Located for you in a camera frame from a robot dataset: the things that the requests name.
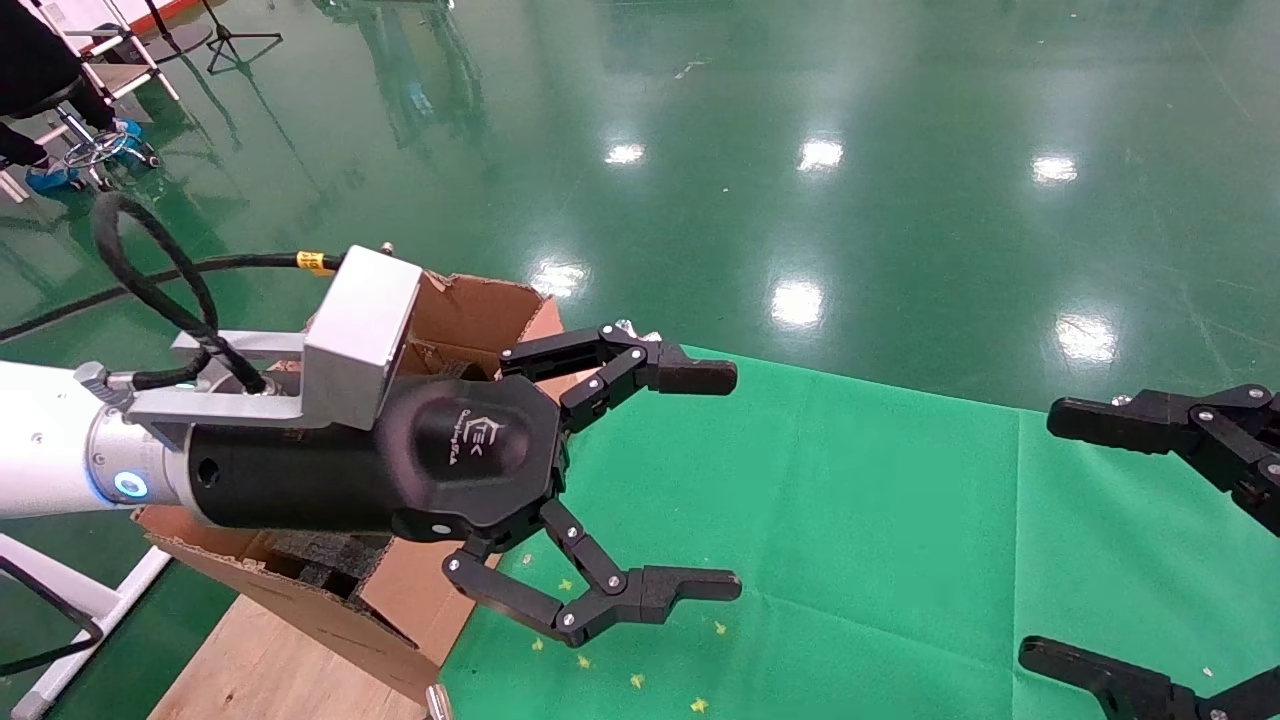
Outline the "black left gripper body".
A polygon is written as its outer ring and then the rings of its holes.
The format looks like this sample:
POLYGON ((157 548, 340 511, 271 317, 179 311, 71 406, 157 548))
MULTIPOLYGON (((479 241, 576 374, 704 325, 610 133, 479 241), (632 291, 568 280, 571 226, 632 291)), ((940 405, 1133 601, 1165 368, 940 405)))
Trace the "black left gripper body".
POLYGON ((558 404, 522 377, 396 380, 369 430, 197 425, 191 507, 216 527, 518 544, 564 488, 558 404))

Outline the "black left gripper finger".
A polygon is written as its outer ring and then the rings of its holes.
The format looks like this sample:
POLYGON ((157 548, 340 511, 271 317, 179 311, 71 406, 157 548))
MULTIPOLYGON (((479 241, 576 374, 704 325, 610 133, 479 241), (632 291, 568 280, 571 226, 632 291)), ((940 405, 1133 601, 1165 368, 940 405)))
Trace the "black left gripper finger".
POLYGON ((494 544, 475 537, 444 560, 443 571, 475 603, 571 648, 621 623, 660 625, 684 600, 731 602, 742 592, 728 570, 648 565, 625 571, 558 500, 540 507, 536 525, 588 583, 568 603, 488 566, 494 544))
POLYGON ((690 357, 677 343, 643 340, 617 324, 521 342, 500 352, 500 372, 535 384, 585 373, 559 395, 561 425, 568 433, 590 427, 640 389, 727 396, 739 380, 732 361, 690 357))

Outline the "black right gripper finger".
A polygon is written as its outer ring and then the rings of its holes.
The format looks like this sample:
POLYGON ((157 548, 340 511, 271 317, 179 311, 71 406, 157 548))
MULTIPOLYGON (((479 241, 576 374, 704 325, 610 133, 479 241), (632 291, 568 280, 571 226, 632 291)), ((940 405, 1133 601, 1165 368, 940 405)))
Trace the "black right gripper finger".
POLYGON ((1210 697, 1169 675, 1042 635, 1024 638, 1019 664, 1094 696, 1107 719, 1276 719, 1279 669, 1210 697))
POLYGON ((1156 389, 1108 402, 1062 397, 1052 436, 1139 454, 1172 454, 1261 527, 1279 533, 1279 397, 1238 386, 1193 397, 1156 389))

